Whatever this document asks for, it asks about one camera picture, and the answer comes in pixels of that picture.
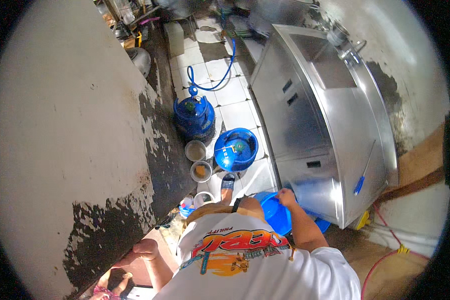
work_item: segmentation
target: white bucket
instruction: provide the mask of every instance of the white bucket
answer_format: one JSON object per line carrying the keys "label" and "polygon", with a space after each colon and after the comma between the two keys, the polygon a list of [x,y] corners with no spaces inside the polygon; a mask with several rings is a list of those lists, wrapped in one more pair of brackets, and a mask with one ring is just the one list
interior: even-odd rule
{"label": "white bucket", "polygon": [[201,141],[189,141],[185,146],[186,158],[191,161],[199,161],[205,158],[207,154],[207,147]]}
{"label": "white bucket", "polygon": [[[205,168],[205,174],[204,176],[199,176],[195,169],[199,166],[204,166]],[[207,182],[210,177],[212,177],[212,166],[207,163],[206,161],[196,161],[193,163],[192,167],[190,168],[190,176],[192,177],[192,179],[198,183],[205,183]]]}
{"label": "white bucket", "polygon": [[199,208],[208,203],[215,203],[215,198],[207,191],[201,191],[195,195],[195,198],[193,198],[193,206],[195,208]]}

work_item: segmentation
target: red cable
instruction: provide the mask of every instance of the red cable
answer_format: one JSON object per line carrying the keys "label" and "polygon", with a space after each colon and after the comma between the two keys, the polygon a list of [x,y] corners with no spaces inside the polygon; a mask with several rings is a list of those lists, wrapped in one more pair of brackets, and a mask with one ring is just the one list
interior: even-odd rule
{"label": "red cable", "polygon": [[[375,212],[377,213],[378,217],[380,218],[380,220],[383,222],[383,224],[384,224],[385,226],[388,226],[387,222],[385,222],[384,218],[382,217],[382,215],[381,215],[380,212],[378,211],[378,208],[377,208],[377,206],[375,205],[375,203],[373,203],[372,206],[373,206],[373,209],[375,210]],[[388,229],[388,230],[390,230],[391,234],[392,234],[393,237],[397,240],[398,244],[399,244],[400,246],[402,246],[402,242],[401,242],[401,241],[399,240],[399,238],[395,235],[394,231],[391,230],[391,229]],[[365,294],[365,288],[366,288],[366,286],[367,286],[367,282],[369,281],[370,275],[372,274],[373,270],[375,270],[375,268],[378,266],[378,264],[381,263],[385,258],[387,258],[387,257],[389,257],[389,256],[392,256],[392,255],[394,255],[394,254],[397,254],[397,253],[398,253],[398,250],[395,250],[395,251],[392,251],[392,252],[388,253],[387,255],[385,255],[385,256],[383,256],[382,258],[380,258],[380,259],[373,265],[373,267],[370,269],[370,271],[369,271],[368,274],[366,275],[365,281],[363,282],[362,292],[361,292],[361,295],[360,295],[360,299],[361,299],[361,300],[363,300],[363,295]],[[419,257],[424,258],[424,259],[426,259],[426,260],[429,260],[429,259],[430,259],[429,257],[427,257],[427,256],[425,256],[425,255],[422,255],[422,254],[420,254],[420,253],[417,253],[417,252],[414,252],[414,251],[411,251],[411,250],[409,250],[408,253],[411,253],[411,254],[413,254],[413,255],[419,256]]]}

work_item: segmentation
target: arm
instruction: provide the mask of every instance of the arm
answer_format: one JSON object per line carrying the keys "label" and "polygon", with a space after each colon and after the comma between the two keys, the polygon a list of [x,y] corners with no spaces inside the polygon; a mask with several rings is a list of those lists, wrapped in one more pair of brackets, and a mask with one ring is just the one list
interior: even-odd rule
{"label": "arm", "polygon": [[280,204],[290,211],[293,240],[299,249],[312,252],[319,247],[328,247],[328,243],[317,224],[297,203],[295,194],[291,189],[281,189],[277,197],[280,199]]}
{"label": "arm", "polygon": [[128,266],[135,259],[144,261],[145,267],[150,275],[151,285],[155,291],[161,291],[170,279],[172,279],[173,272],[168,267],[162,255],[160,255],[156,240],[151,238],[142,239],[133,246],[132,251],[126,257],[113,267],[121,268]]}

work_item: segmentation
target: man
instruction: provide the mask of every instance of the man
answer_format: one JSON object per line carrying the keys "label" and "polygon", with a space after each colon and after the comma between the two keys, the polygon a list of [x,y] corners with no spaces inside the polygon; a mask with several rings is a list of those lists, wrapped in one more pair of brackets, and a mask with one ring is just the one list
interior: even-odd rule
{"label": "man", "polygon": [[265,222],[256,199],[229,206],[233,181],[224,177],[220,203],[204,205],[187,218],[175,275],[154,240],[133,247],[127,258],[145,260],[159,291],[154,299],[360,299],[357,274],[339,250],[328,246],[292,190],[282,189],[277,197],[290,210],[294,247]]}

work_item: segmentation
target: blue lpg tank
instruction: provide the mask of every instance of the blue lpg tank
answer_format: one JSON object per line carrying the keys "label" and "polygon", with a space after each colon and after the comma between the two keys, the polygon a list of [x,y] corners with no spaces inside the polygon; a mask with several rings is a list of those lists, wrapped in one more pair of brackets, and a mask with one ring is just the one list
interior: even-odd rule
{"label": "blue lpg tank", "polygon": [[215,133],[215,111],[207,97],[199,97],[198,89],[188,88],[191,97],[179,103],[175,99],[173,104],[175,124],[186,140],[202,142],[212,138]]}
{"label": "blue lpg tank", "polygon": [[235,128],[222,133],[214,147],[215,161],[223,170],[229,172],[246,170],[252,165],[257,152],[257,137],[245,128]]}

